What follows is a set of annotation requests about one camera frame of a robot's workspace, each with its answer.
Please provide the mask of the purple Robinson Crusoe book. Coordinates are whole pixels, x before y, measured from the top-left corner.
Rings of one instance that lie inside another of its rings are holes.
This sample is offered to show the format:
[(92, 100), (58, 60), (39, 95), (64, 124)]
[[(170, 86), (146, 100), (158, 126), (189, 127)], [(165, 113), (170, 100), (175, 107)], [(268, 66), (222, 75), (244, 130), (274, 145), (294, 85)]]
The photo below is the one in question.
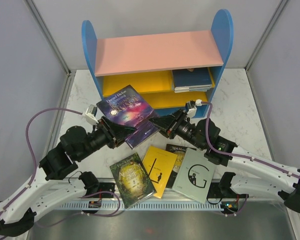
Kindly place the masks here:
[(125, 140), (131, 149), (159, 131), (149, 121), (150, 118), (158, 115), (131, 85), (104, 98), (96, 105), (112, 122), (136, 128), (136, 131)]

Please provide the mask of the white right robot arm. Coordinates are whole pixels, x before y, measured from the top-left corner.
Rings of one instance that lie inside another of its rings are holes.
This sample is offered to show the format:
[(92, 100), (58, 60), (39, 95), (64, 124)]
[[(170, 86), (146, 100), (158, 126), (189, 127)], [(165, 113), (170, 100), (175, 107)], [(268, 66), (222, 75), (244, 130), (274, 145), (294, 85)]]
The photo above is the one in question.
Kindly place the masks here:
[(220, 128), (210, 118), (190, 123), (186, 111), (151, 117), (160, 133), (168, 139), (179, 136), (200, 150), (215, 165), (239, 169), (252, 174), (244, 178), (237, 173), (225, 172), (218, 184), (224, 197), (232, 194), (274, 197), (290, 210), (300, 214), (300, 167), (279, 164), (261, 158), (233, 141), (220, 136)]

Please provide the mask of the yellow book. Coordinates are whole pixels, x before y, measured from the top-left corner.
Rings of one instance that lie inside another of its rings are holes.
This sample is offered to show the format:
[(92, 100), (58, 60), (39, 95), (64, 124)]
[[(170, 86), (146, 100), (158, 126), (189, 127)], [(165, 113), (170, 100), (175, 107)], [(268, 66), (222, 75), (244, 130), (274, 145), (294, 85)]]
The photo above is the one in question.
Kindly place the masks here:
[(142, 163), (155, 188), (154, 197), (162, 198), (177, 157), (176, 154), (161, 148), (148, 148)]

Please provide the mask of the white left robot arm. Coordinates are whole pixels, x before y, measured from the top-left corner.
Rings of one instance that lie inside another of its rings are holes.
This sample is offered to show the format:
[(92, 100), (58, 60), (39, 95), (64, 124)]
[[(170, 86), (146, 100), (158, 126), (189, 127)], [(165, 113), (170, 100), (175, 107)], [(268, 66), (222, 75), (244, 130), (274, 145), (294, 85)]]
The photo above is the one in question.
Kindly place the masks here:
[(34, 176), (8, 199), (0, 201), (0, 236), (22, 235), (40, 217), (63, 203), (83, 196), (95, 197), (100, 184), (90, 171), (83, 172), (78, 180), (54, 193), (46, 196), (43, 193), (76, 171), (78, 162), (104, 146), (110, 149), (119, 147), (136, 130), (133, 126), (114, 123), (104, 116), (96, 122), (93, 132), (86, 132), (81, 126), (70, 127), (60, 137), (58, 145), (39, 162)]

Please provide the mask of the dark navy book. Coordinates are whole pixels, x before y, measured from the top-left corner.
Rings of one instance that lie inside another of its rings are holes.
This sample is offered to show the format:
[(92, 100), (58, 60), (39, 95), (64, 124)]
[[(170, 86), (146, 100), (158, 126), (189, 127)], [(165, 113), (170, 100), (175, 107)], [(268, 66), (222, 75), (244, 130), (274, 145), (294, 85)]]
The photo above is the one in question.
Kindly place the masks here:
[(205, 88), (212, 86), (209, 69), (207, 67), (188, 69), (176, 69), (172, 71), (175, 89)]

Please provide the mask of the teal ocean cover book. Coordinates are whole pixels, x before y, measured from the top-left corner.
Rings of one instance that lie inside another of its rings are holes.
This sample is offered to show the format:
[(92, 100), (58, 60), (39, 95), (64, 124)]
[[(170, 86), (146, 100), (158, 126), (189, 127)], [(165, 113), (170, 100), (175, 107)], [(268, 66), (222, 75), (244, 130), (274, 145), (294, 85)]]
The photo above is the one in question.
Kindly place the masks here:
[(212, 85), (204, 85), (204, 86), (178, 86), (175, 87), (175, 91), (206, 91), (211, 89)]

